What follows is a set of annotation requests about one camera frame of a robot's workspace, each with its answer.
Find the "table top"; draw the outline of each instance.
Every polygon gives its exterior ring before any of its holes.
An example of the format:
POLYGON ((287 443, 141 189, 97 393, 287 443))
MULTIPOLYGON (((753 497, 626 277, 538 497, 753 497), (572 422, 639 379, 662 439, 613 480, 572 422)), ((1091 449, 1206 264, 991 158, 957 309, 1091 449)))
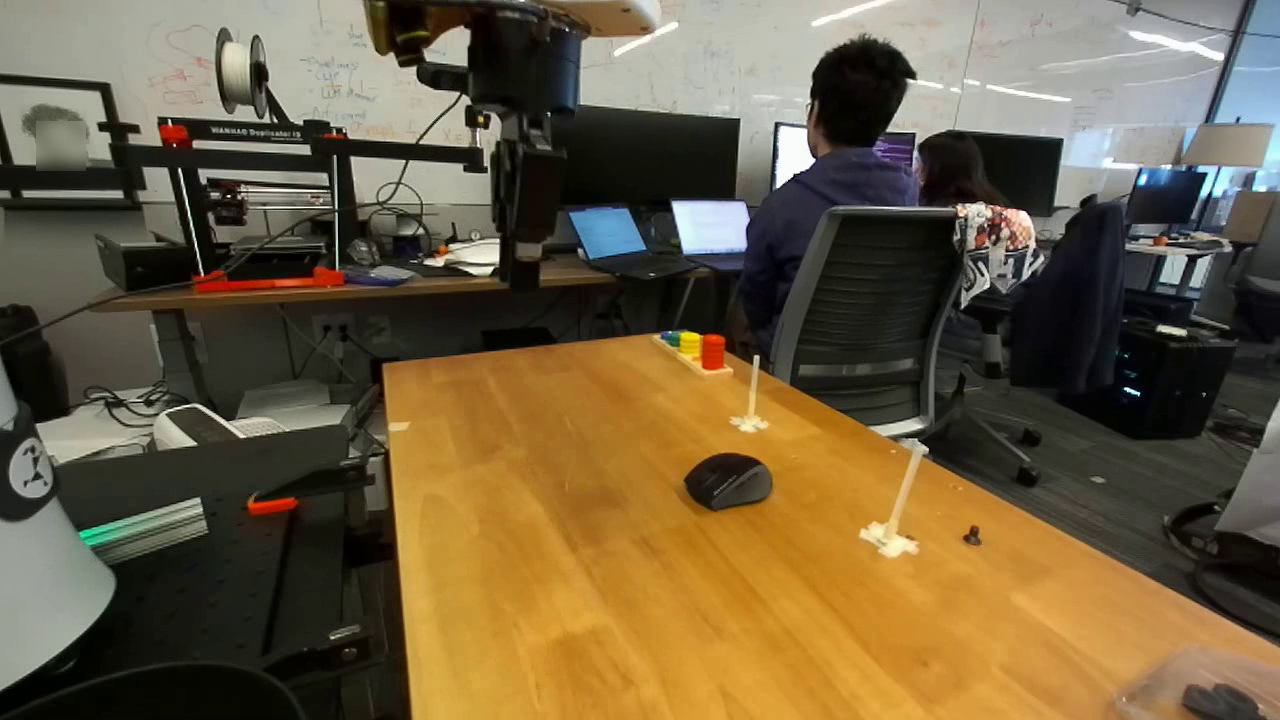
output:
POLYGON ((1105 714, 1182 648, 1280 648, 747 370, 650 334, 386 370, 414 714, 1105 714), (777 492, 705 512, 686 471, 753 450, 777 492))
POLYGON ((1206 235, 1206 241, 1188 241, 1188 244, 1129 241, 1125 250, 1137 250, 1137 256, 1218 256, 1218 250, 1234 250, 1234 244, 1226 235, 1206 235))
MULTIPOLYGON (((545 260, 541 288, 593 288, 613 284, 613 277, 593 271, 576 256, 545 260)), ((128 293, 97 303, 97 311, 165 311, 165 309, 244 309, 244 303, 365 303, 365 298, 414 298, 414 297, 477 297, 507 293, 498 277, 422 277, 395 288, 346 284, 346 288, 280 288, 280 293, 128 293)))

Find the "picture on wall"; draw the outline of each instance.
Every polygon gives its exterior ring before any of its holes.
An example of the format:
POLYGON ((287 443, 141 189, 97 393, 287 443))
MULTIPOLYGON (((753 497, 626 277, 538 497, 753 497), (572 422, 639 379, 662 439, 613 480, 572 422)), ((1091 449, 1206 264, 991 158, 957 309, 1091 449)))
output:
POLYGON ((6 205, 136 205, 141 170, 111 162, 103 122, 120 122, 111 82, 0 75, 6 205))

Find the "blue shirt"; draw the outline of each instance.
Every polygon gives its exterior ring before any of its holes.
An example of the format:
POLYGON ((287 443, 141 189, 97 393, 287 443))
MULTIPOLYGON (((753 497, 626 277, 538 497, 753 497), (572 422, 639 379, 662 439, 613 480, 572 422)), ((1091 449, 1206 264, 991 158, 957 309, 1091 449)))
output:
POLYGON ((912 170, 884 162, 874 148, 832 148, 769 193, 747 225, 740 284, 756 349, 769 342, 812 228, 832 205, 921 205, 921 189, 912 170))

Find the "dark hair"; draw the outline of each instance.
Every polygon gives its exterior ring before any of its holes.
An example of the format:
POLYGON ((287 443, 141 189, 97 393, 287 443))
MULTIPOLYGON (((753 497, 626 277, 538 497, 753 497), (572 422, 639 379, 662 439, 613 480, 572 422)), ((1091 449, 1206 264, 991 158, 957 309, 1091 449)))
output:
POLYGON ((876 144, 908 96, 915 67, 908 57, 876 35, 857 35, 832 46, 812 67, 809 99, 830 144, 876 144))
POLYGON ((986 148, 963 131, 937 131, 921 144, 926 158, 926 205, 1005 205, 987 178, 986 148))
POLYGON ((79 141, 87 141, 87 122, 79 110, 59 109, 59 104, 35 104, 24 117, 24 128, 41 141, 41 122, 71 122, 79 141))

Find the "whiteboard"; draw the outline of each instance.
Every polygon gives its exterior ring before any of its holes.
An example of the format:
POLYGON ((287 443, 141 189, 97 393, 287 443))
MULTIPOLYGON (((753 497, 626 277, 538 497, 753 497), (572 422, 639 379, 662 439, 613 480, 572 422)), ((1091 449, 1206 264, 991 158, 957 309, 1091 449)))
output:
MULTIPOLYGON (((1068 136, 1064 198, 1105 185, 1101 131, 1206 120, 1219 63, 1137 45, 1129 27, 1175 32, 1129 17, 1116 0, 888 0, 853 19, 812 27, 848 0, 664 0, 676 27, 586 45, 586 104, 737 117, 740 196, 769 193, 772 122, 809 117, 809 72, 839 39, 874 32, 908 51, 921 82, 892 128, 987 128, 1068 136)), ((1234 24, 1240 0, 1165 0, 1199 24, 1234 24)), ((225 117, 212 86, 212 35, 265 35, 271 86, 296 120, 332 120, 368 141, 414 141, 451 96, 422 86, 414 67, 378 57, 362 0, 41 0, 0 7, 0 67, 107 81, 123 120, 151 131, 158 117, 225 117)), ((430 57, 466 61, 468 35, 447 32, 430 57)), ((432 144, 468 144, 462 110, 432 144)), ((368 198, 395 162, 356 162, 368 198)), ((430 205, 485 205, 488 176, 417 162, 410 178, 430 205)))

